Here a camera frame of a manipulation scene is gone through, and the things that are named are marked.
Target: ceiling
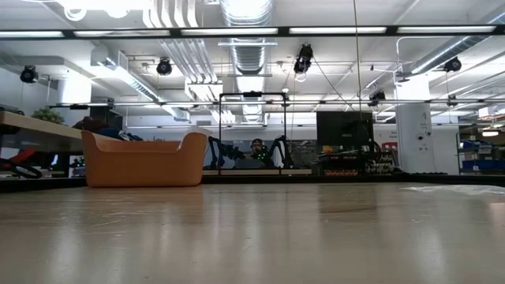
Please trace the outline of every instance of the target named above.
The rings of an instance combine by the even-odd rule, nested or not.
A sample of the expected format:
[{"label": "ceiling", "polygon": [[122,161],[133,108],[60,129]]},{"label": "ceiling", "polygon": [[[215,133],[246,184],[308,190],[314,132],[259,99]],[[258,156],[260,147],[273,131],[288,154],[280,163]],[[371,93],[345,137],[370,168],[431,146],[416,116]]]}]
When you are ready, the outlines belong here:
[{"label": "ceiling", "polygon": [[[354,18],[354,3],[350,0],[275,0],[272,25],[354,25],[354,24],[483,24],[483,17],[496,9],[503,9],[503,0],[487,0],[485,5],[481,0],[356,0],[356,15]],[[132,11],[121,19],[109,17],[103,11],[92,11],[79,22],[65,19],[58,3],[23,2],[21,0],[0,1],[1,29],[34,29],[36,28],[145,28],[140,11]],[[205,27],[223,26],[223,17],[219,5],[205,5],[197,0],[196,18]],[[390,69],[399,62],[415,62],[444,44],[449,38],[403,39],[399,44],[399,56],[396,53],[396,38],[279,38],[269,39],[277,43],[270,47],[267,60],[270,62],[268,72],[271,77],[265,80],[266,92],[279,92],[282,88],[290,89],[290,99],[338,99],[333,87],[344,99],[352,99],[363,90],[363,96],[369,93],[364,90],[381,71],[375,69]],[[218,77],[223,80],[226,92],[234,90],[234,79],[228,77],[233,73],[230,52],[219,47],[218,42],[227,39],[206,39],[209,56]],[[184,92],[185,78],[175,68],[168,77],[160,77],[155,71],[159,58],[166,56],[157,40],[104,40],[101,43],[122,50],[129,56],[130,69],[156,89],[164,91],[168,100],[186,100]],[[294,80],[292,62],[300,45],[311,43],[314,50],[312,67],[307,73],[307,80]],[[37,41],[37,42],[2,42],[0,55],[2,58],[13,56],[59,56],[82,68],[94,76],[97,92],[93,97],[114,97],[116,100],[136,100],[136,92],[120,80],[102,78],[94,67],[90,66],[91,50],[99,42],[91,41]],[[463,68],[459,74],[448,74],[451,79],[446,83],[445,73],[430,74],[430,92],[432,98],[447,97],[447,93],[466,86],[479,86],[490,80],[497,73],[505,71],[505,57],[482,65],[479,68],[466,69],[491,58],[503,51],[505,36],[492,37],[483,43],[459,55]],[[493,80],[505,77],[496,76]],[[393,82],[387,82],[381,88],[388,98],[393,98]],[[505,81],[497,82],[487,88],[467,94],[470,98],[483,98],[487,95],[505,93]],[[460,110],[473,111],[482,105],[472,105]],[[282,108],[270,106],[271,111]],[[297,106],[296,111],[313,111],[314,106]],[[319,109],[338,109],[341,106],[320,106]],[[432,105],[433,110],[445,110],[445,105]],[[132,108],[131,114],[161,115],[162,110],[147,110]]]}]

